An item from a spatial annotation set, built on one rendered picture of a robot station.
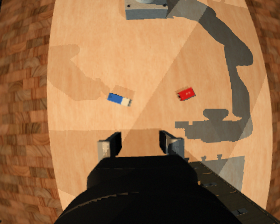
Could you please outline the blue and cream eraser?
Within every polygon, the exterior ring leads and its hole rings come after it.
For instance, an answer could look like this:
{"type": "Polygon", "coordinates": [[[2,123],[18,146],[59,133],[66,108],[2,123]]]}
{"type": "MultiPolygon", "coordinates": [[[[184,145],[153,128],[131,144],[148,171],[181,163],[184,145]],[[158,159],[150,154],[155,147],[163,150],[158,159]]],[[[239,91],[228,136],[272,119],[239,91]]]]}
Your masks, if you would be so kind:
{"type": "Polygon", "coordinates": [[[128,106],[128,103],[130,101],[130,99],[128,98],[124,98],[112,93],[109,93],[107,100],[124,105],[124,106],[128,106]]]}

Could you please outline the dark brown wooden drawer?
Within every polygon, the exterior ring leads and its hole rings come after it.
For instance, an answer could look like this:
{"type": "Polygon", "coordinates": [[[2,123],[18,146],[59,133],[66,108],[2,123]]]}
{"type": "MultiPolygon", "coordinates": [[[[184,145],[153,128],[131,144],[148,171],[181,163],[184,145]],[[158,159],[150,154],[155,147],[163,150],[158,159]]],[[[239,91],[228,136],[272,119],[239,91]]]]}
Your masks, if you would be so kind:
{"type": "Polygon", "coordinates": [[[209,170],[207,170],[199,162],[188,163],[188,164],[190,164],[191,167],[195,169],[195,171],[197,172],[197,176],[212,174],[209,170]]]}
{"type": "Polygon", "coordinates": [[[243,224],[275,224],[272,219],[244,199],[235,195],[219,199],[243,224]]]}
{"type": "Polygon", "coordinates": [[[212,192],[217,198],[236,193],[236,191],[230,188],[215,175],[198,177],[198,185],[212,192]]]}

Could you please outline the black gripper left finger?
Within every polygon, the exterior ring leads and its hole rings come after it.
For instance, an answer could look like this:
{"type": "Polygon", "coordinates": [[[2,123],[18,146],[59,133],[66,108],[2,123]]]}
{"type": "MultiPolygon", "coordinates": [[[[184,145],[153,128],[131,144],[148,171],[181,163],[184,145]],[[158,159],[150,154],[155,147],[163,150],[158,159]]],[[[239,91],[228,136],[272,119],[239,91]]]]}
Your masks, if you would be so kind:
{"type": "Polygon", "coordinates": [[[115,132],[105,140],[99,140],[97,142],[98,163],[103,158],[118,156],[121,149],[122,149],[121,132],[115,132]]]}

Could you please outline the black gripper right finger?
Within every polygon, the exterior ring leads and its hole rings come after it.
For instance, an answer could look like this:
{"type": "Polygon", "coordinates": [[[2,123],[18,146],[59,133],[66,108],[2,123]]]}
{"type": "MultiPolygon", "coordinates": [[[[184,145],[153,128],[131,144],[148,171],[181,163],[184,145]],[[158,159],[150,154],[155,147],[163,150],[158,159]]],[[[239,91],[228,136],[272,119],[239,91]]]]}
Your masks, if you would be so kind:
{"type": "Polygon", "coordinates": [[[164,154],[179,155],[184,159],[184,138],[159,130],[159,146],[164,154]]]}

